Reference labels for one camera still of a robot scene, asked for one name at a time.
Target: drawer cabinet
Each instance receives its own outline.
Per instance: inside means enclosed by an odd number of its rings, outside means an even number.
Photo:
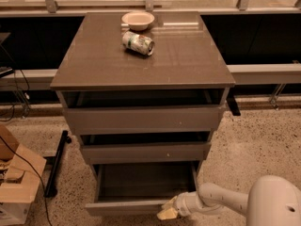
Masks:
[[[92,216],[155,214],[195,191],[234,86],[199,14],[153,14],[147,57],[122,46],[123,13],[87,14],[51,84],[97,180]]]

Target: can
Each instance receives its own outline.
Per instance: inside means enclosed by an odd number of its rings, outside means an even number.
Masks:
[[[154,50],[154,41],[144,35],[127,31],[122,37],[123,45],[144,56],[151,56]]]

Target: white bowl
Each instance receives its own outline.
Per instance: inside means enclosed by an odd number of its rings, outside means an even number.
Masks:
[[[130,26],[134,31],[142,31],[154,21],[151,13],[146,11],[133,11],[123,15],[122,21]]]

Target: terrazzo floor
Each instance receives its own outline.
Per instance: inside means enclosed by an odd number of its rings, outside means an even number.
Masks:
[[[211,182],[247,193],[259,177],[273,174],[301,188],[301,97],[280,98],[279,111],[266,100],[238,99],[240,117],[225,112],[199,172],[199,183]],[[62,130],[69,129],[60,105],[35,105],[28,118],[1,123],[22,144],[42,155],[54,154]],[[154,215],[91,217],[84,207],[94,200],[96,182],[80,154],[76,138],[71,138],[72,143],[66,144],[56,181],[58,193],[47,200],[54,226],[241,226],[246,223],[244,217],[227,208],[217,216],[194,214],[168,221],[160,221]],[[25,225],[48,225],[41,188]]]

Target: cable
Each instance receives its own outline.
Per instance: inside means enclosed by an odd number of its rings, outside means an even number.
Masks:
[[[43,194],[45,194],[45,185],[44,185],[44,182],[41,178],[41,176],[39,175],[39,173],[37,172],[37,170],[32,166],[32,164],[30,162],[28,162],[25,158],[23,158],[22,156],[20,156],[19,154],[17,154],[16,152],[14,152],[11,147],[9,147],[9,145],[7,144],[7,142],[0,136],[0,138],[2,139],[2,141],[5,143],[5,145],[9,148],[9,150],[11,152],[13,152],[15,155],[17,155],[18,157],[20,157],[24,162],[26,162],[32,169],[34,172],[37,173],[37,175],[39,176],[40,178],[40,182],[41,182],[41,185],[42,185],[42,188],[43,188]],[[46,217],[47,217],[47,220],[48,220],[48,223],[50,226],[53,226],[53,224],[51,223],[50,219],[49,219],[49,213],[48,213],[48,205],[47,205],[47,201],[46,201],[46,198],[44,198],[44,202],[45,202],[45,210],[46,210]]]
[[[9,52],[6,50],[6,48],[5,47],[3,47],[3,45],[2,44],[0,44],[0,47],[3,49],[3,51],[6,53],[6,55],[9,57],[9,59],[11,60],[11,62],[14,64],[14,65],[16,65],[17,67],[18,67],[18,70],[21,72],[21,74],[22,74],[22,76],[24,77],[24,80],[25,80],[25,82],[26,82],[26,84],[27,84],[27,92],[30,90],[30,86],[29,86],[29,83],[28,83],[28,80],[27,80],[27,78],[26,78],[26,76],[24,75],[24,73],[23,73],[23,70],[21,70],[20,68],[19,68],[19,66],[18,66],[18,64],[16,63],[16,61],[11,57],[11,55],[9,54]]]
[[[12,105],[10,109],[8,109],[5,113],[1,114],[0,116],[1,117],[5,116],[11,109],[12,109],[12,113],[10,115],[10,118],[6,120],[1,120],[0,122],[8,122],[13,119],[13,117],[15,116],[15,105]]]

